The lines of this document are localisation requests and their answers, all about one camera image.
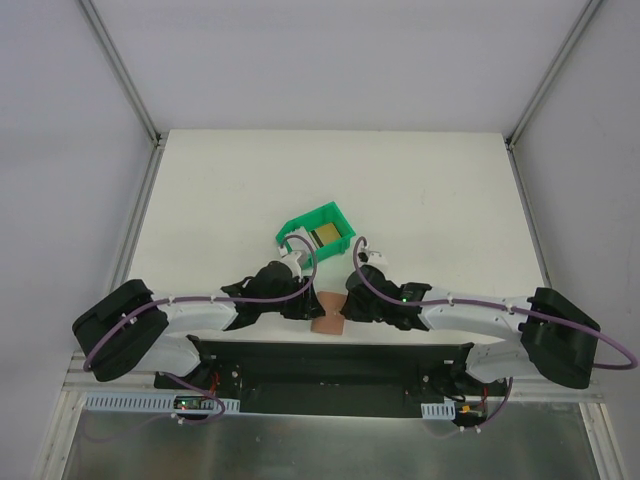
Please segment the green plastic bin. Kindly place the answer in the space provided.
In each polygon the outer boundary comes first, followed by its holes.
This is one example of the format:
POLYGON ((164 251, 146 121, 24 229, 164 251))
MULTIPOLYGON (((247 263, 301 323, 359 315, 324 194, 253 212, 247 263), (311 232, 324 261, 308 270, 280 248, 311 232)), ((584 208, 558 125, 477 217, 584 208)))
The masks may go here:
POLYGON ((287 221, 276 234, 276 242, 282 252, 309 249, 297 238, 286 240, 291 235, 304 237, 313 248, 317 260, 327 260, 344 254, 356 233, 335 202, 326 203, 303 215, 287 221))

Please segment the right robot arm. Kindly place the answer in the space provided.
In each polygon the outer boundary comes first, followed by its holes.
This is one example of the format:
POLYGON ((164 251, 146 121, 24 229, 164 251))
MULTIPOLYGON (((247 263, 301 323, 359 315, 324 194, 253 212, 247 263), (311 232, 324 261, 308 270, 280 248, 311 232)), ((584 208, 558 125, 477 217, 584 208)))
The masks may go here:
POLYGON ((584 390, 591 380, 600 326, 553 289, 532 296, 475 296, 467 303, 429 284, 400 286, 363 265, 346 281, 342 315, 361 323, 386 323, 401 331, 448 330, 495 338, 463 348, 450 369, 452 387, 473 394, 484 383, 539 374, 563 387, 584 390))

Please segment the tan leather card holder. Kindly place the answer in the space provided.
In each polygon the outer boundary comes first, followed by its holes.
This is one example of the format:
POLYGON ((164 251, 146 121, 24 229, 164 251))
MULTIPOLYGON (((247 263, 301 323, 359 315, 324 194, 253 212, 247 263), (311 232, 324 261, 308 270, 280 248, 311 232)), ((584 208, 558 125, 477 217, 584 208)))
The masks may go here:
POLYGON ((321 291, 317 293, 317 299, 324 309, 324 314, 312 320, 310 330, 315 334, 341 336, 345 325, 345 317, 341 310, 346 303, 347 296, 321 291))

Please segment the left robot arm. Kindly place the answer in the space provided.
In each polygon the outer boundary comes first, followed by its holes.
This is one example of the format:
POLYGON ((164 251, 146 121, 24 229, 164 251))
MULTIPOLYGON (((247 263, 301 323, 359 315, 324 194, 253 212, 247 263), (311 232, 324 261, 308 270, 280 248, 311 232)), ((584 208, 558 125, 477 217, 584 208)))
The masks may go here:
POLYGON ((272 261, 207 295, 160 297, 143 280, 129 280, 74 321, 83 370, 99 382, 134 370, 168 372, 188 388, 202 388, 212 367, 196 346, 199 331, 247 328, 267 313, 287 320, 319 318, 325 309, 313 282, 287 261, 272 261))

